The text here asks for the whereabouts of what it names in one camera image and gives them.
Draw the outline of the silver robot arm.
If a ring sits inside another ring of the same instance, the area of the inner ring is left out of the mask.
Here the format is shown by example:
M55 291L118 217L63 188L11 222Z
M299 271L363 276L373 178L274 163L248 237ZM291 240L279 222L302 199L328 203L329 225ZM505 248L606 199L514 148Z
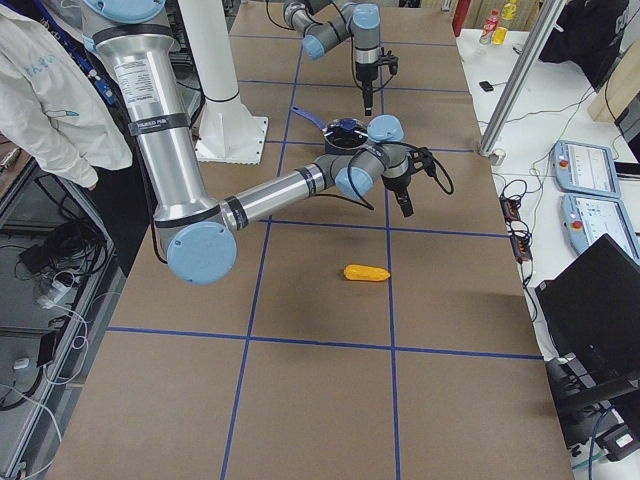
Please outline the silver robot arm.
M169 52L174 42L162 1L85 1L88 46L115 76L158 201L154 224L169 268L180 279L209 284L223 278L237 256L235 233L329 188L362 200L377 181L391 190L404 215L413 208L408 149L399 120L374 117L352 148L327 152L309 165L218 200L204 184L205 161L256 164L268 121L243 104L222 5L179 5L204 98L191 124Z
M315 15L332 1L285 1L285 25L302 37L302 47L311 60L318 60L343 42L352 43L352 73L363 99L364 114L373 114L374 82L383 65L381 17L374 3L346 2L337 15L320 22Z

